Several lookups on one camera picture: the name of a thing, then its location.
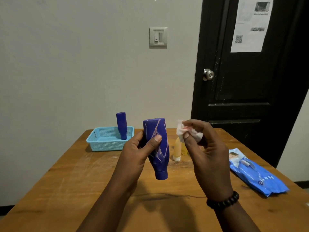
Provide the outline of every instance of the blue plastic basket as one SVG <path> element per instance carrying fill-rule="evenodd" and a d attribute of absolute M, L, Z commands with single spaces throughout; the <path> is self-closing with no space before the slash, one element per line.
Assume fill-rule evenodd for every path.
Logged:
<path fill-rule="evenodd" d="M 132 126 L 128 126 L 126 140 L 121 139 L 118 127 L 98 127 L 91 132 L 86 142 L 92 151 L 119 151 L 133 135 Z"/>

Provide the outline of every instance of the black door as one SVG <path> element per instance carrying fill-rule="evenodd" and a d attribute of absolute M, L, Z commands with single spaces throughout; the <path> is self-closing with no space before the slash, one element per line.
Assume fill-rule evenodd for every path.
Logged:
<path fill-rule="evenodd" d="M 299 22 L 300 1 L 304 0 L 273 1 L 261 52 L 231 53 L 232 43 L 239 42 L 234 36 L 239 0 L 203 0 L 191 117 L 223 128 L 273 166 L 287 137 L 276 144 L 280 145 L 277 153 L 268 157 L 261 153 L 260 136 L 268 132 L 269 118 L 286 83 L 284 70 L 288 67 L 283 64 L 288 63 L 286 52 L 291 52 L 290 42 L 295 40 L 291 35 L 296 34 L 293 26 Z M 203 80 L 204 69 L 214 72 L 211 80 Z M 305 94 L 300 96 L 296 115 Z"/>

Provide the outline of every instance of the black baseboard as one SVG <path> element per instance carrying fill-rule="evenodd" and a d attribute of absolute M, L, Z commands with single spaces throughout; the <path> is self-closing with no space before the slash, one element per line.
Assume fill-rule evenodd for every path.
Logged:
<path fill-rule="evenodd" d="M 15 205 L 0 206 L 0 216 L 5 216 Z"/>
<path fill-rule="evenodd" d="M 296 185 L 298 185 L 299 187 L 303 189 L 309 188 L 309 181 L 301 181 L 301 182 L 294 182 L 294 183 L 296 183 Z"/>

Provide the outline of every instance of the blue wipes package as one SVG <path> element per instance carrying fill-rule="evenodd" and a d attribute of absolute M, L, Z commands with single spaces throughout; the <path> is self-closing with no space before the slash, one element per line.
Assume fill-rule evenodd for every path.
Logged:
<path fill-rule="evenodd" d="M 279 178 L 247 159 L 238 148 L 229 150 L 229 157 L 230 169 L 247 185 L 267 197 L 271 193 L 283 193 L 289 190 Z"/>

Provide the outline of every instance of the white paper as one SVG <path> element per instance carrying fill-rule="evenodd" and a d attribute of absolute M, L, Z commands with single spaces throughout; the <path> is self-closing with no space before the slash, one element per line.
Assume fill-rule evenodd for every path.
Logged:
<path fill-rule="evenodd" d="M 231 52 L 261 52 L 273 0 L 239 0 Z"/>

